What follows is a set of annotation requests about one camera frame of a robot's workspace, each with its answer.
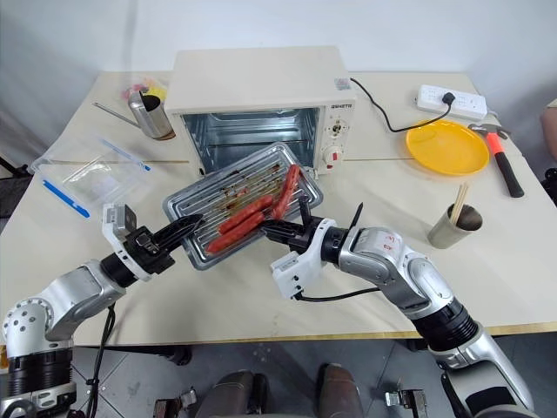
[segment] chopsticks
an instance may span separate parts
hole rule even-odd
[[[453,225],[459,220],[460,213],[462,212],[462,206],[464,205],[464,199],[468,193],[468,183],[464,183],[459,187],[459,193],[456,195],[456,200],[454,201],[453,211],[451,212],[451,218],[449,219]]]

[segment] power cord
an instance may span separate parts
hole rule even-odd
[[[356,78],[350,78],[355,84],[357,84],[359,86],[360,89],[362,89],[362,91],[366,94],[366,96],[369,97],[370,101],[372,102],[372,105],[374,105],[375,107],[377,107],[381,113],[383,113],[383,116],[385,117],[385,121],[386,121],[386,125],[389,128],[389,131],[391,132],[403,132],[403,131],[410,131],[411,129],[415,129],[415,128],[421,128],[422,126],[426,126],[429,124],[432,124],[433,122],[436,122],[442,118],[444,118],[446,115],[449,114],[449,112],[451,111],[451,106],[453,105],[453,101],[454,99],[456,99],[456,97],[451,93],[451,92],[447,92],[445,93],[445,95],[443,95],[442,101],[443,103],[447,104],[447,108],[445,113],[443,113],[442,115],[438,116],[437,118],[434,119],[430,119],[427,120],[426,122],[423,122],[421,124],[418,125],[412,125],[412,126],[408,126],[406,128],[399,128],[399,129],[394,129],[391,126],[391,122],[389,121],[389,117],[386,115],[385,109],[383,109],[379,103],[377,103],[372,95],[369,93],[369,91],[366,90],[366,88],[356,79]]]
[[[89,400],[87,402],[87,413],[85,416],[87,418],[94,418],[97,414],[97,404],[98,404],[98,372],[101,368],[101,362],[103,361],[104,347],[111,336],[112,328],[114,328],[114,323],[116,322],[116,314],[114,312],[114,303],[108,307],[108,314],[106,315],[106,321],[104,323],[103,336],[101,338],[101,343],[98,346],[97,358],[95,359],[95,367],[93,369],[93,377],[88,379],[86,384],[91,386],[91,391],[89,394]]]
[[[488,115],[494,115],[497,119],[499,119],[499,113],[497,113],[496,111],[492,111],[489,108],[487,108],[487,114]]]
[[[369,289],[362,289],[362,290],[357,290],[356,292],[338,294],[337,296],[326,296],[323,298],[310,298],[308,296],[304,296],[302,292],[300,292],[294,295],[294,299],[302,300],[304,302],[334,302],[335,300],[352,298],[352,296],[358,296],[359,294],[379,292],[379,291],[380,289],[378,287],[370,287]]]

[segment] table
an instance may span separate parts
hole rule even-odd
[[[368,123],[357,118],[355,131]],[[395,155],[389,151],[390,138],[378,136],[380,141],[386,143],[385,155]],[[169,148],[165,152],[148,148],[161,143],[148,144],[144,151],[153,158],[157,153],[161,159],[173,156],[166,153],[170,141],[162,145]],[[412,159],[348,160],[339,173],[319,179],[325,200],[314,212],[346,226],[363,201],[359,224],[391,227],[412,248],[431,255],[459,300],[492,333],[556,331],[557,211],[526,160],[516,153],[510,153],[509,159],[526,196],[507,196],[493,161],[483,172],[468,177],[469,202],[482,214],[485,225],[447,250],[431,248],[426,232],[453,201],[462,178],[429,172]],[[133,206],[139,225],[153,232],[168,222],[161,210],[163,199],[195,180],[187,163],[169,161],[151,164],[151,194]],[[58,275],[110,252],[98,225],[84,222],[33,179],[0,236],[0,309],[5,312]],[[129,287],[118,301],[110,344],[418,336],[382,294],[322,304],[281,299],[269,264],[286,252],[284,246],[262,239],[198,272],[177,250],[172,255],[175,266],[148,283]],[[308,287],[306,294],[332,295],[367,286],[362,279],[327,266],[320,282]],[[88,320],[77,330],[76,344],[98,344],[103,324],[102,314]]]
[[[169,71],[147,71],[142,76],[168,83]],[[351,77],[358,79],[385,109],[393,126],[409,126],[420,120],[434,118],[436,113],[419,110],[414,103],[418,89],[422,84],[442,85],[458,91],[476,93],[470,79],[459,73],[399,73],[399,72],[353,72]],[[64,146],[76,138],[89,138],[99,135],[109,139],[113,144],[133,152],[139,158],[148,161],[189,161],[184,144],[180,141],[145,140],[144,134],[136,127],[113,117],[92,104],[99,102],[127,118],[133,120],[126,102],[119,97],[119,92],[140,79],[127,72],[101,72],[89,94],[76,110],[71,121],[53,146]],[[404,133],[392,133],[386,128],[379,111],[372,107],[369,99],[353,86],[358,94],[352,124],[350,143],[346,147],[346,160],[361,159],[400,159],[411,158],[404,146]],[[449,118],[463,125],[472,121]],[[486,123],[498,123],[493,115],[488,115]],[[522,155],[513,141],[504,141],[507,155]],[[69,154],[65,160],[73,161]]]

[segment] hammer with orange handle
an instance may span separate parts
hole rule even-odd
[[[503,150],[503,146],[499,141],[500,137],[503,139],[507,139],[507,135],[509,135],[511,132],[509,132],[502,126],[493,124],[471,124],[468,126],[468,128],[474,132],[479,133],[486,139],[492,154],[495,156],[495,161],[497,161],[497,165],[499,166],[501,174],[503,174],[505,183],[507,183],[508,192],[510,193],[510,195],[514,198],[520,198],[524,196],[524,191],[522,190],[522,187],[520,187],[519,180],[517,180],[514,176],[511,163],[508,162],[507,156],[505,155]]]

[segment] red sausage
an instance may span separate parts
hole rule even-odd
[[[218,232],[223,235],[230,231],[234,226],[240,224],[245,219],[252,216],[255,212],[262,211],[266,207],[272,205],[272,195],[266,194],[265,196],[251,202],[248,206],[241,209],[234,216],[229,218],[226,222],[218,226]]]
[[[292,194],[298,186],[299,166],[291,165],[286,174],[285,183],[282,188],[282,193],[275,206],[272,208],[271,216],[273,219],[282,219],[285,216],[286,209],[292,198]]]
[[[262,212],[255,212],[240,225],[232,228],[226,234],[221,235],[220,237],[211,241],[205,250],[208,253],[212,254],[224,250],[235,242],[240,241],[242,238],[244,238],[245,235],[257,228],[258,225],[264,220],[265,215]]]

